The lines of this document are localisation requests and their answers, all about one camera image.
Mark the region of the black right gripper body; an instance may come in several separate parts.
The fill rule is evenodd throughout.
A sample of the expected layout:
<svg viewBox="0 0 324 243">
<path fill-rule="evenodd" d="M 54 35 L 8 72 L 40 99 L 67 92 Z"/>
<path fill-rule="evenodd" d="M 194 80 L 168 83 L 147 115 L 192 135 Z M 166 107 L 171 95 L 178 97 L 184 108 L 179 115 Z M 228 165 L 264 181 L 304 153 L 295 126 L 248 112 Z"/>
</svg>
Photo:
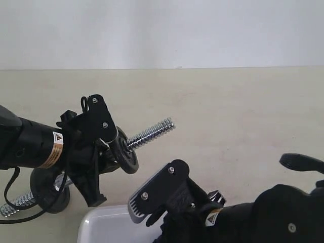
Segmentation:
<svg viewBox="0 0 324 243">
<path fill-rule="evenodd" d="M 146 226 L 163 217 L 160 229 L 165 242 L 209 242 L 206 218 L 224 205 L 225 198 L 219 191 L 206 193 L 189 177 L 166 205 L 149 215 Z"/>
</svg>

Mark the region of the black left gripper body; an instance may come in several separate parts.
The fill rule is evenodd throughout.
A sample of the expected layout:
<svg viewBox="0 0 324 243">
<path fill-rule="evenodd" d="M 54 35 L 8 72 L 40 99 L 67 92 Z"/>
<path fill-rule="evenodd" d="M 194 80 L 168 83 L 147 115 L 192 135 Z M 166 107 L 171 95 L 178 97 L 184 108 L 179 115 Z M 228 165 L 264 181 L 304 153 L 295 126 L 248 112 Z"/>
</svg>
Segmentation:
<svg viewBox="0 0 324 243">
<path fill-rule="evenodd" d="M 68 175 L 70 177 L 97 177 L 98 148 L 94 141 L 88 141 L 80 130 L 83 116 L 67 110 L 60 116 L 56 125 L 60 128 L 64 138 L 64 152 L 66 153 Z"/>
</svg>

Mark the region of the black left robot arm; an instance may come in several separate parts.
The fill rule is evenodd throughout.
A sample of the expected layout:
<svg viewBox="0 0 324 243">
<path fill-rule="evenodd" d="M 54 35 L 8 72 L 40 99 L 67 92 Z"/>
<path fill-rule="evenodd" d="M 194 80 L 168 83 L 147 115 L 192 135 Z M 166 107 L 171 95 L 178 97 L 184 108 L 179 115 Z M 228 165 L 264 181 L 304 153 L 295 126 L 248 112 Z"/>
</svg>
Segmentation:
<svg viewBox="0 0 324 243">
<path fill-rule="evenodd" d="M 69 191 L 57 180 L 71 181 L 88 207 L 106 201 L 99 176 L 122 167 L 127 137 L 105 107 L 67 110 L 56 127 L 18 117 L 1 108 L 1 169 L 31 168 L 31 203 L 11 202 L 17 210 L 39 205 L 51 213 L 69 203 Z"/>
</svg>

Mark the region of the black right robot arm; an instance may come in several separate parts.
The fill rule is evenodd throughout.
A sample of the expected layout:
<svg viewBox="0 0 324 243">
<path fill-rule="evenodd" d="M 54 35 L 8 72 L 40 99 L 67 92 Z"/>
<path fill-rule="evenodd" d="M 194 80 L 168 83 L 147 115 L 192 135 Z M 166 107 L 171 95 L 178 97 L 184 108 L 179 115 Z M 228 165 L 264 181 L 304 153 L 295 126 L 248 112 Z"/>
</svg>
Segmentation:
<svg viewBox="0 0 324 243">
<path fill-rule="evenodd" d="M 147 226 L 163 218 L 157 242 L 323 242 L 323 181 L 311 192 L 278 184 L 253 202 L 226 206 L 206 193 L 180 159 L 168 163 L 139 194 Z"/>
</svg>

